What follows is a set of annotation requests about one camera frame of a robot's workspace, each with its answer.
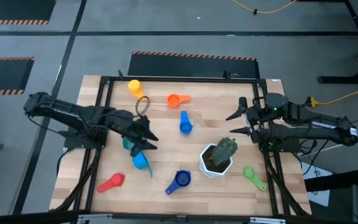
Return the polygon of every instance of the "gray floor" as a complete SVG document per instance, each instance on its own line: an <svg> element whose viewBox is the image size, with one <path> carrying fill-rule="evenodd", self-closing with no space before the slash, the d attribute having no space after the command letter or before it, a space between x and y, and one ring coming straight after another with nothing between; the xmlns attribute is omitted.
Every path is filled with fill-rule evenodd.
<svg viewBox="0 0 358 224"><path fill-rule="evenodd" d="M241 3L268 11L288 1ZM358 13L358 1L352 3ZM49 25L0 26L0 30L71 30L79 5L80 0L59 0ZM253 16L231 1L88 1L80 31L117 30L357 29L345 5L338 3L297 2L275 14ZM12 208L37 134L22 106L29 93L51 91L67 41L68 37L0 37L0 57L35 57L25 94L0 96L0 142L5 144L0 151L0 215ZM83 75L117 75L119 69L126 73L134 50L255 57L261 77L282 79L285 93L299 103L307 96L328 101L358 90L358 85L321 85L316 81L320 75L358 71L358 37L89 36L76 38L58 97L75 102ZM358 119L358 95L315 110ZM65 127L51 122L50 128ZM62 146L62 137L47 133L23 212L48 210ZM325 152L316 165L333 172L358 169L358 145Z"/></svg>

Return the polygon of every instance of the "wooden table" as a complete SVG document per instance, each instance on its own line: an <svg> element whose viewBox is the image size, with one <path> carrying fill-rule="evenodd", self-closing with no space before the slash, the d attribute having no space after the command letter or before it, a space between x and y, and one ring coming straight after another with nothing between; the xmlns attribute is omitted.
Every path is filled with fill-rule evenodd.
<svg viewBox="0 0 358 224"><path fill-rule="evenodd" d="M77 103L94 105L100 76L84 76ZM136 98L127 89L127 82L115 81L111 106L134 113ZM160 139L152 142L158 149L144 151L153 170L134 167L129 152L122 147L120 135L108 134L106 147L102 150L96 186L108 180L114 173L126 175L122 187L102 194L94 191L91 211L103 213L153 213L188 215L272 215L268 190L261 192L242 176L242 168L251 166L267 183L263 155L257 144L244 134L229 130L246 125L241 118L225 119L238 106L240 96L251 102L254 94L247 83L188 83L188 82L142 82L144 93L151 99L146 112L152 132ZM283 93L280 80L267 80L268 91ZM177 108L169 108L169 94L191 95L192 100ZM180 111L186 110L194 128L189 136L179 130ZM233 165L224 177L210 179L200 169L200 152L222 137L235 138L238 150L233 155ZM84 149L68 153L60 166L50 208L59 206L78 182ZM280 153L285 183L302 208L311 213L302 170L298 160L290 153ZM165 189L171 184L176 171L189 170L191 184L171 195ZM85 207L86 186L80 208ZM279 189L275 188L278 208L282 212Z"/></svg>

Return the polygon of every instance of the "soil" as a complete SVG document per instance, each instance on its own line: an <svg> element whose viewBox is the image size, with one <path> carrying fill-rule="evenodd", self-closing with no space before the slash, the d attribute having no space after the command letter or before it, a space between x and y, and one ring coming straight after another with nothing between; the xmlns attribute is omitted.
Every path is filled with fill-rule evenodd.
<svg viewBox="0 0 358 224"><path fill-rule="evenodd" d="M212 150L215 148L215 146L210 146L203 154L203 161L205 163L205 166L208 170L213 172L220 172L222 173L230 164L230 160L227 160L226 162L223 162L219 166L215 166L215 164L209 160L208 158L211 157Z"/></svg>

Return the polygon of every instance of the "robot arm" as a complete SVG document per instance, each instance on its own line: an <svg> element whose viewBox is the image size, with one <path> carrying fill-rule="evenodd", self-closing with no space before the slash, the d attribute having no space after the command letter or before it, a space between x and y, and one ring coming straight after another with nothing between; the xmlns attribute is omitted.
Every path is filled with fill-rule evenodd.
<svg viewBox="0 0 358 224"><path fill-rule="evenodd" d="M134 120L137 116L126 110L104 106L79 106L57 100L47 93L36 93L29 96L24 111L28 117L45 116L76 130L76 133L59 131L65 137L74 134L79 138L97 141L102 138L103 131L112 130L135 144L131 150L132 157L144 149L157 149L146 140L158 141L150 131L147 117L139 115L139 118Z"/></svg>
<svg viewBox="0 0 358 224"><path fill-rule="evenodd" d="M338 144L352 146L358 142L357 129L345 118L327 116L307 110L302 105L289 102L286 96L278 93L268 93L265 97L265 107L255 104L247 106L245 97L240 97L238 110L226 120L246 117L248 126L234 129L232 133L242 133L251 136L252 142L267 141L272 144L283 144L287 139L328 139ZM303 126L304 128L289 128L273 122L282 118L287 124ZM264 122L269 128L254 129L254 126Z"/></svg>

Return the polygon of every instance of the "yellow cable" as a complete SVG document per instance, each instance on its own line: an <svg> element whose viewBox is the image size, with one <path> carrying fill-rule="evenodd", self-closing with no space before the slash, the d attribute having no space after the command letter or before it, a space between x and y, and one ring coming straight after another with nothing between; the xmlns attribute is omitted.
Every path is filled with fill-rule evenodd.
<svg viewBox="0 0 358 224"><path fill-rule="evenodd" d="M242 5L241 3L237 2L236 0L232 0L233 2L237 3L238 5L240 5L241 7L243 7L244 9L247 9L248 11L250 12L254 12L254 10L252 9L249 9L248 7ZM278 12L284 8L286 8L287 6L290 6L291 4L295 3L297 0L294 0L288 4L286 4L285 6L281 7L280 9L276 9L276 10L273 10L273 11L268 11L268 12L264 12L264 11L257 11L257 13L262 13L262 14L270 14L270 13L274 13L274 12Z"/></svg>
<svg viewBox="0 0 358 224"><path fill-rule="evenodd" d="M339 97L338 99L331 100L331 101L325 102L325 103L320 103L320 102L318 102L317 100L314 100L313 97L311 97L311 99L310 99L310 101L311 101L311 107L316 107L317 105L328 105L328 104L331 104L331 103L335 103L335 102L337 102L337 101L339 101L339 100L343 100L343 99L345 99L345 98L347 98L347 97L349 97L349 96L353 96L353 95L356 95L356 94L358 94L358 91L355 91L354 93L348 94L348 95L346 95L346 96Z"/></svg>

